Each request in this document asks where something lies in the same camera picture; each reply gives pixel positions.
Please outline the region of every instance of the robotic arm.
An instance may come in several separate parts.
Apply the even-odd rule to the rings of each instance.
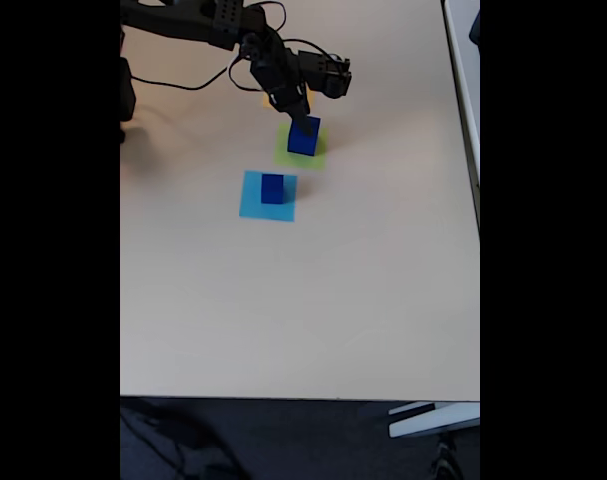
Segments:
[[[349,59],[286,48],[270,28],[260,5],[243,7],[243,0],[161,0],[165,6],[148,6],[138,0],[120,0],[121,25],[157,35],[233,50],[237,60],[250,60],[250,73],[267,93],[270,104],[287,113],[297,126],[311,134],[307,115],[306,84],[329,98],[347,93],[352,74]],[[121,28],[121,46],[123,44]],[[136,98],[127,60],[121,58],[121,121],[132,118]]]

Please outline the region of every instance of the table surface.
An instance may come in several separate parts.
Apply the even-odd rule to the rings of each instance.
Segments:
[[[289,119],[260,93],[135,82],[121,394],[479,400],[480,241],[440,2],[284,3],[283,38],[352,61],[348,95],[312,108],[324,171],[274,165]],[[132,29],[123,55],[189,85],[231,58]],[[235,78],[252,85],[247,67]],[[298,176],[294,223],[239,217],[246,170]]]

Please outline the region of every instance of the dark carpet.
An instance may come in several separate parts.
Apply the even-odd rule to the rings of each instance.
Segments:
[[[391,439],[380,402],[308,400],[147,399],[209,425],[252,480],[429,480],[437,436]],[[125,416],[173,461],[172,442],[136,416]],[[480,428],[452,433],[465,480],[480,479]],[[185,452],[188,474],[229,466],[218,449]],[[121,422],[121,478],[173,480],[175,472]]]

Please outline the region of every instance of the yellow-green square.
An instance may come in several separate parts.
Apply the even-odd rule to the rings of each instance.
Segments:
[[[274,163],[282,167],[306,168],[308,170],[323,170],[325,168],[325,151],[327,149],[327,128],[321,128],[316,142],[316,152],[313,157],[290,153],[287,151],[287,138],[290,124],[279,125],[274,148]]]

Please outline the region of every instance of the black cable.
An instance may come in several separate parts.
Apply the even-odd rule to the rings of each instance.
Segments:
[[[325,50],[323,50],[318,45],[315,45],[312,42],[308,42],[307,40],[301,40],[300,38],[286,38],[285,40],[283,40],[283,43],[287,43],[287,42],[304,43],[305,45],[309,45],[312,48],[316,48],[319,52],[321,52],[323,55],[325,55],[327,58],[329,58],[332,61],[332,63],[336,67],[336,72],[341,73],[341,67],[339,66],[338,62],[334,59],[334,57],[332,57],[329,53],[327,53]]]
[[[139,431],[137,431],[132,425],[130,425],[130,422],[128,422],[125,417],[123,416],[123,414],[121,413],[121,420],[123,421],[123,424],[127,427],[127,429],[130,431],[130,433],[132,435],[134,435],[136,438],[138,438],[141,442],[143,442],[145,445],[147,445],[150,450],[152,450],[154,453],[156,453],[156,455],[163,460],[167,465],[169,465],[170,467],[172,467],[172,470],[174,470],[175,472],[177,472],[177,474],[180,472],[180,475],[183,476],[183,472],[179,470],[179,467],[177,465],[174,464],[174,462],[172,460],[170,460],[169,458],[167,458],[165,455],[163,455],[163,453],[161,453],[159,451],[158,448],[156,448],[154,446],[154,444],[152,442],[150,442],[147,438],[145,438]]]
[[[219,73],[217,73],[216,75],[214,75],[212,78],[210,78],[207,82],[205,82],[203,85],[201,85],[199,87],[184,87],[183,85],[176,85],[174,83],[153,82],[151,80],[144,80],[142,78],[135,77],[134,75],[132,75],[132,78],[134,80],[139,81],[139,82],[149,83],[150,85],[161,85],[162,87],[180,88],[181,90],[189,90],[191,92],[194,92],[196,90],[202,90],[203,88],[205,88],[208,85],[210,85],[214,80],[216,80],[221,75],[223,75],[225,73],[225,70],[227,70],[227,67],[225,67],[223,70],[221,70]]]
[[[244,92],[262,92],[263,90],[259,89],[259,88],[252,88],[252,87],[244,87],[242,85],[239,85],[238,83],[236,83],[236,81],[232,78],[232,68],[234,68],[234,65],[236,65],[237,63],[239,63],[241,60],[247,60],[246,57],[242,57],[240,54],[238,57],[236,57],[234,59],[234,61],[232,63],[230,63],[230,68],[227,69],[227,76],[230,77],[230,81],[234,84],[234,86],[236,88],[238,88],[239,90],[243,90]]]
[[[281,23],[281,26],[276,29],[276,31],[278,32],[280,29],[282,29],[285,26],[285,22],[287,21],[287,12],[285,11],[285,5],[283,5],[281,2],[276,2],[276,1],[270,0],[270,1],[265,1],[265,2],[252,3],[250,5],[247,5],[247,7],[252,7],[254,5],[279,5],[283,9],[283,22]]]

